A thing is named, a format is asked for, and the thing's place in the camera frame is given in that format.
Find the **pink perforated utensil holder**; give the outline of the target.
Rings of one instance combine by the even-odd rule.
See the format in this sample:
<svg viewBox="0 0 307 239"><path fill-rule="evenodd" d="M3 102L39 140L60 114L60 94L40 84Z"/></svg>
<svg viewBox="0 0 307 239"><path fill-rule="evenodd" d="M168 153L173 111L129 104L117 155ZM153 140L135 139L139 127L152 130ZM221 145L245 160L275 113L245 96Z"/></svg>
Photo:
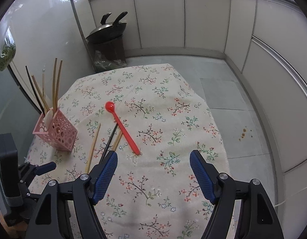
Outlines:
<svg viewBox="0 0 307 239"><path fill-rule="evenodd" d="M44 124L44 115L39 117L33 135L37 135L48 145L59 151L71 152L77 136L77 129L60 109L56 111L49 128Z"/></svg>

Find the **white spoon wooden handle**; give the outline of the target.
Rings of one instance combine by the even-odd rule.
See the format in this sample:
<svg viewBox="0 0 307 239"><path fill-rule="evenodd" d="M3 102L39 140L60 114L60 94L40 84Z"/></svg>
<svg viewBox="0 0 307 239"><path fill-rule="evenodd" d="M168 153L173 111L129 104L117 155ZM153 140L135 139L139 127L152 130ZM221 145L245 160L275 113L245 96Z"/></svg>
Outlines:
<svg viewBox="0 0 307 239"><path fill-rule="evenodd" d="M43 98L46 98L46 89L45 89L45 69L42 70L42 93L43 93ZM51 121L53 119L53 111L46 107L46 115L44 117L44 124L46 128L49 128Z"/></svg>

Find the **black chopstick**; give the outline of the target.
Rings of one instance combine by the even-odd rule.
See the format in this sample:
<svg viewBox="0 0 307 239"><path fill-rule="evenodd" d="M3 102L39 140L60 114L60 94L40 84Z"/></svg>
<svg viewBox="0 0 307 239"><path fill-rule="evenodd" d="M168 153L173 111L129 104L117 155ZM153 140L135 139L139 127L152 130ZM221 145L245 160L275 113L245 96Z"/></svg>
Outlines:
<svg viewBox="0 0 307 239"><path fill-rule="evenodd" d="M116 132L117 127L118 127L118 124L116 123L116 125L115 125L115 127L113 128L112 133L111 133L111 135L110 135L110 137L109 137L108 143L106 144L106 147L105 147L105 149L104 149L104 151L103 151L103 154L102 154L102 156L101 156L101 158L100 158L99 163L101 163L101 162L104 160L104 158L105 158L105 156L106 156L106 154L107 154L107 152L108 152L108 150L109 150L109 147L110 147L111 141L112 141L112 139L113 139L113 136L115 135L115 132Z"/></svg>
<svg viewBox="0 0 307 239"><path fill-rule="evenodd" d="M37 101L37 103L38 103L38 105L39 105L39 107L40 107L41 114L45 115L44 107L43 107L43 105L42 105L40 99L38 98L38 95L37 95L36 90L35 90L35 88L34 88L34 84L33 84L32 78L31 78L31 76L30 76L30 74L29 74L29 71L28 71L28 67L27 67L27 66L25 66L25 70L26 70L26 73L27 73L27 76L28 76L28 79L29 79L29 83L30 83L31 89L32 89L33 94L34 94L34 96L35 96L35 99L36 99L36 101Z"/></svg>

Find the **long bamboo chopstick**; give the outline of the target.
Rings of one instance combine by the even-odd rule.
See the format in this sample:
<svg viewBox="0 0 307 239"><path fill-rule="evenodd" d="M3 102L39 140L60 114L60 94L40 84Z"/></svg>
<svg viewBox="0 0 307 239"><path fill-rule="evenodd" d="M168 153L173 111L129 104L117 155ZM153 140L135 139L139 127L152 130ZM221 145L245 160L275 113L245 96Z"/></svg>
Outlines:
<svg viewBox="0 0 307 239"><path fill-rule="evenodd" d="M59 84L61 80L61 71L62 71L63 61L61 60L59 67L58 67L58 74L56 79L56 89L55 89L55 108L58 109L58 92L59 92Z"/></svg>
<svg viewBox="0 0 307 239"><path fill-rule="evenodd" d="M52 82L52 104L53 104L53 115L55 114L55 81L56 81L56 67L57 67L57 58L54 60L54 67L53 67L53 82Z"/></svg>

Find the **white kitchen cabinets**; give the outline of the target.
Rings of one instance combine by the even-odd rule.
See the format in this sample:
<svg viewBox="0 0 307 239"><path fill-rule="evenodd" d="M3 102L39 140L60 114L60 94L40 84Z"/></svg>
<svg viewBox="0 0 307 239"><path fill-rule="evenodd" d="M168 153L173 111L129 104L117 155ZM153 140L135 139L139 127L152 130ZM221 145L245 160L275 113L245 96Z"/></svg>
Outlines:
<svg viewBox="0 0 307 239"><path fill-rule="evenodd" d="M293 0L89 0L94 22L128 11L132 56L225 61L238 79L202 77L231 173L279 203L286 238L307 227L307 19Z"/></svg>

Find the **red plastic spoon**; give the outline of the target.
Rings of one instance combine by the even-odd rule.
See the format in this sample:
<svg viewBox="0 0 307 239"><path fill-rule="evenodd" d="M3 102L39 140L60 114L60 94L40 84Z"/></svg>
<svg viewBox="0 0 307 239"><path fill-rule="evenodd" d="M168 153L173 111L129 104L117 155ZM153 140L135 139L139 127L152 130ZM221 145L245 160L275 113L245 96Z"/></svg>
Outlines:
<svg viewBox="0 0 307 239"><path fill-rule="evenodd" d="M136 145L136 143L134 142L134 140L132 139L132 137L130 136L130 134L128 133L128 131L126 130L126 128L124 127L124 125L122 124L122 122L120 121L120 118L117 116L116 112L115 112L115 104L112 101L107 101L105 103L105 109L111 113L113 115L113 118L115 119L115 121L117 122L118 127L121 129L123 136L125 137L126 141L128 142L131 150L136 154L136 155L141 155L141 152L138 148L138 146Z"/></svg>

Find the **floral tablecloth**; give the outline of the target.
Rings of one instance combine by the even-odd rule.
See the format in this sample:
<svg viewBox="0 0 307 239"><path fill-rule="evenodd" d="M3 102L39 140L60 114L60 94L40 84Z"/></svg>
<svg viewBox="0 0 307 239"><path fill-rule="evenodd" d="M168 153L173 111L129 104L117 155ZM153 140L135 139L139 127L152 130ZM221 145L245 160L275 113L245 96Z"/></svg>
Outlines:
<svg viewBox="0 0 307 239"><path fill-rule="evenodd" d="M73 150L56 151L35 137L28 161L53 161L57 167L36 177L30 191L41 193L52 179L68 182L82 175L101 123L91 165L99 162L115 127L107 101L114 102L141 155L120 140L115 175L95 207L105 235L201 238L213 206L199 188L189 155L199 150L220 172L229 171L228 160L206 101L170 64L134 66L75 81L58 102L78 131Z"/></svg>

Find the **green vegetables plastic bag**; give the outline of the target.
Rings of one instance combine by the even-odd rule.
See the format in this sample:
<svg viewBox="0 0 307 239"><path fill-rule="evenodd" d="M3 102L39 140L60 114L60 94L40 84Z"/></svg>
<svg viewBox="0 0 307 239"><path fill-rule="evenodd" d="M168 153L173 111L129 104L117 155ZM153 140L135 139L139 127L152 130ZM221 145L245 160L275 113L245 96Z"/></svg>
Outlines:
<svg viewBox="0 0 307 239"><path fill-rule="evenodd" d="M94 65L98 72L105 72L124 68L126 67L126 62L121 61L120 59L109 61L100 53L100 51L96 50L94 57Z"/></svg>

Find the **hanging bag of greens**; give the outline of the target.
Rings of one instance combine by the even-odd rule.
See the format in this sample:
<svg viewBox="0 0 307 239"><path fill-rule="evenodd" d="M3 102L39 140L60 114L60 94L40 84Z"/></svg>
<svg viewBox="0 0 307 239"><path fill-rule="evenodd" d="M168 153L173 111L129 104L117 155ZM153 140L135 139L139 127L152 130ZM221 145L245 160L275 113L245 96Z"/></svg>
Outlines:
<svg viewBox="0 0 307 239"><path fill-rule="evenodd" d="M0 71L7 68L16 53L16 45L10 27L0 29Z"/></svg>

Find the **brown trash bin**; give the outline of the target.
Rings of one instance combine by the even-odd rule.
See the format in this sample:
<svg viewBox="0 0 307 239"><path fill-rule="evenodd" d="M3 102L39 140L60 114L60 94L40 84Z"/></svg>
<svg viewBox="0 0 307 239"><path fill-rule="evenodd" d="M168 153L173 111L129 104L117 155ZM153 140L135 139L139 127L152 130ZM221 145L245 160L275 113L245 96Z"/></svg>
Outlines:
<svg viewBox="0 0 307 239"><path fill-rule="evenodd" d="M123 43L123 36L104 43L88 43L94 55L94 62L101 60L117 62L119 64L126 63L125 49Z"/></svg>

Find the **black wok with lid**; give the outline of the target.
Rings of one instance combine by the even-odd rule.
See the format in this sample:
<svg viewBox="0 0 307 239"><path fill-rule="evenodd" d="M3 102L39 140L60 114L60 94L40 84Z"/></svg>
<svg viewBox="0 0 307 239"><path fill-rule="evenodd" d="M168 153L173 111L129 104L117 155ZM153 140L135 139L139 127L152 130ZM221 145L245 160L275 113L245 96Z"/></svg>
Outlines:
<svg viewBox="0 0 307 239"><path fill-rule="evenodd" d="M111 12L104 14L100 26L91 31L89 36L87 36L87 41L99 44L111 41L115 38L122 36L126 29L127 23L121 22L121 20L128 14L127 11L123 11L119 14L113 22L108 23L107 19L111 16Z"/></svg>

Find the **mop pole black clamp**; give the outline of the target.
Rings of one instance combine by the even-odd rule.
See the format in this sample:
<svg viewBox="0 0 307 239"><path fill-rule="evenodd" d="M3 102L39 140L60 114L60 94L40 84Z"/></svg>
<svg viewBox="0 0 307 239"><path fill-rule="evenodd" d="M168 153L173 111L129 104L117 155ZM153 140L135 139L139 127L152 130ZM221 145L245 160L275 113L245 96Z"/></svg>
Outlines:
<svg viewBox="0 0 307 239"><path fill-rule="evenodd" d="M78 31L79 31L80 37L81 37L82 42L84 44L85 50L86 50L86 52L88 54L89 61L91 62L93 70L95 72L97 72L97 69L96 69L96 66L94 64L94 60L93 60L92 54L91 54L91 52L89 50L89 47L88 47L88 44L87 44L87 40L85 39L85 36L84 36L84 33L83 33L83 29L81 27L81 24L80 24L80 21L79 21L79 18L78 18L78 14L77 14L77 11L76 11L74 0L69 0L69 1L70 1L70 4L71 4L72 12L74 14L74 19L75 19L76 25L78 27Z"/></svg>

